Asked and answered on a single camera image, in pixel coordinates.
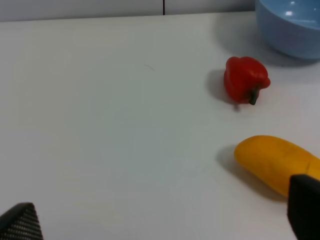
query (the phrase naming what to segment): toy fruit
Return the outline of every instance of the toy fruit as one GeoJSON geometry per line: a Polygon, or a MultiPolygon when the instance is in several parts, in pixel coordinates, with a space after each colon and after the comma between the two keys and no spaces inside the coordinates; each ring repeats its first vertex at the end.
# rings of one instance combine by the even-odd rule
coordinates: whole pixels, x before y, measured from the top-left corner
{"type": "Polygon", "coordinates": [[[235,148],[234,157],[244,168],[286,197],[292,175],[307,174],[320,180],[320,159],[275,136],[253,136],[242,141],[235,148]]]}
{"type": "Polygon", "coordinates": [[[252,57],[230,57],[224,72],[224,87],[239,104],[255,105],[261,89],[270,86],[265,66],[252,57]]]}

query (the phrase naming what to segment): bowl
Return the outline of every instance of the bowl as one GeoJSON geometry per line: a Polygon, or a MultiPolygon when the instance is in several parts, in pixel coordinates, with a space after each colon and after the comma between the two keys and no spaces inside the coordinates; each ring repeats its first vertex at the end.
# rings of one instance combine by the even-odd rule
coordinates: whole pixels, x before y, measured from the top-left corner
{"type": "Polygon", "coordinates": [[[277,51],[320,59],[320,0],[256,0],[262,37],[277,51]]]}

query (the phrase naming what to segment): bell pepper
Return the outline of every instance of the bell pepper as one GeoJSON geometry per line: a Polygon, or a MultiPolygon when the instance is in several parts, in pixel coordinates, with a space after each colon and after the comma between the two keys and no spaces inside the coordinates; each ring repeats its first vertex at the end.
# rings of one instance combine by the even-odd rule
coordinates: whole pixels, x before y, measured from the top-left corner
{"type": "Polygon", "coordinates": [[[260,90],[270,83],[265,66],[252,57],[233,56],[226,62],[224,87],[236,103],[255,105],[260,90]]]}

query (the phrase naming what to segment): table surface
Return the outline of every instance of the table surface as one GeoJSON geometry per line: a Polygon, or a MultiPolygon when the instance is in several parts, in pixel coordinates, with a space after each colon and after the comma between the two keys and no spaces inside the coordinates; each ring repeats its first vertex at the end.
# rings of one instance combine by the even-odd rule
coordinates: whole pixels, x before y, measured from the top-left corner
{"type": "Polygon", "coordinates": [[[0,211],[33,202],[47,240],[294,240],[233,150],[273,135],[320,156],[319,76],[253,12],[0,23],[0,211]],[[231,56],[266,65],[256,106],[228,100],[231,56]]]}

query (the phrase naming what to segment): pepper stem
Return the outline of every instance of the pepper stem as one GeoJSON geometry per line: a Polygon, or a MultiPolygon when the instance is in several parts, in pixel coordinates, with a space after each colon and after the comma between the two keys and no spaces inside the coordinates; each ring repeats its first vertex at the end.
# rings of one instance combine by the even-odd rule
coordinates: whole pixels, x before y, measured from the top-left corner
{"type": "Polygon", "coordinates": [[[249,99],[249,103],[251,105],[255,105],[258,99],[258,94],[259,94],[259,90],[258,89],[254,89],[251,93],[250,93],[250,99],[249,99]]]}

